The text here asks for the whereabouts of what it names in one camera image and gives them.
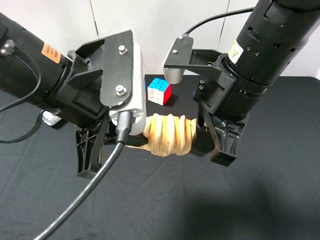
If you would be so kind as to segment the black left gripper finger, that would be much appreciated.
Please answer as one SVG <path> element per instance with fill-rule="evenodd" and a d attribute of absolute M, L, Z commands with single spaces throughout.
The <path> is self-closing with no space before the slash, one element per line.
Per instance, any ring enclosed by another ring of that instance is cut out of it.
<path fill-rule="evenodd" d="M 93 125 L 79 128 L 75 132 L 78 177 L 92 178 L 100 170 L 108 124 L 108 119 L 101 119 Z"/>
<path fill-rule="evenodd" d="M 116 145 L 117 134 L 116 126 L 109 124 L 107 127 L 107 145 Z M 141 147 L 148 143 L 148 139 L 142 134 L 138 135 L 129 135 L 126 145 L 133 147 Z"/>

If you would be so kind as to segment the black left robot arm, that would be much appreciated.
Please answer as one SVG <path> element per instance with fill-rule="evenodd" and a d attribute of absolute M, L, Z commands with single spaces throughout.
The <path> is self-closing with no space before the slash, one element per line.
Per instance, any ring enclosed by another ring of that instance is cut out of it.
<path fill-rule="evenodd" d="M 67 55 L 9 19 L 0 17 L 0 88 L 77 126 L 77 175 L 102 166 L 102 148 L 117 139 L 120 112 L 132 113 L 127 144 L 145 145 L 143 56 L 131 30 L 87 42 Z"/>

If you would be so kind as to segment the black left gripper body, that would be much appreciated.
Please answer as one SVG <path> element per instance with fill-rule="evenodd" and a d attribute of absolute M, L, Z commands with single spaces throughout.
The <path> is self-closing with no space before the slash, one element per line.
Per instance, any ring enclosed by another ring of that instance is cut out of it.
<path fill-rule="evenodd" d="M 110 110 L 126 106 L 133 95 L 134 42 L 131 30 L 87 42 L 68 52 L 70 72 L 57 99 L 82 117 L 73 123 L 90 125 Z"/>

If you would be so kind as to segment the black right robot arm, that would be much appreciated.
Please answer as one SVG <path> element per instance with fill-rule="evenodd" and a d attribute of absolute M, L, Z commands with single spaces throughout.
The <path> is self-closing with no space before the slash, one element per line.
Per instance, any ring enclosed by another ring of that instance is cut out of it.
<path fill-rule="evenodd" d="M 228 53 L 194 49 L 189 32 L 176 38 L 164 62 L 165 79 L 182 81 L 184 72 L 202 76 L 193 92 L 198 104 L 191 153 L 210 154 L 229 166 L 250 111 L 303 49 L 320 24 L 317 0 L 260 0 Z"/>

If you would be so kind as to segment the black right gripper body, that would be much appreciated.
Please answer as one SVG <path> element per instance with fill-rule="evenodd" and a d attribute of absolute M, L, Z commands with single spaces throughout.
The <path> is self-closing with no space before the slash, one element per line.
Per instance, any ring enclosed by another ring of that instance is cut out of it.
<path fill-rule="evenodd" d="M 222 116 L 218 113 L 223 101 L 231 94 L 237 78 L 223 65 L 225 53 L 210 49 L 193 49 L 192 37 L 176 38 L 164 61 L 163 68 L 185 69 L 205 78 L 199 81 L 192 98 L 198 103 L 198 110 L 203 110 L 211 117 L 236 120 L 232 116 Z"/>

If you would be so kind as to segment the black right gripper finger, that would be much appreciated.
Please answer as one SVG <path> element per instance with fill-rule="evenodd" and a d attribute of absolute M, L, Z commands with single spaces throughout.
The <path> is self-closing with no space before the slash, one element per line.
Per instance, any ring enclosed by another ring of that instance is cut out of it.
<path fill-rule="evenodd" d="M 206 112 L 199 109 L 195 124 L 195 136 L 191 144 L 191 153 L 199 157 L 211 153 L 215 149 L 216 139 L 213 135 L 212 121 L 209 120 Z"/>
<path fill-rule="evenodd" d="M 228 167 L 237 158 L 238 146 L 241 143 L 249 117 L 235 121 L 218 117 L 210 119 L 212 126 L 209 129 L 214 144 L 210 160 Z"/>

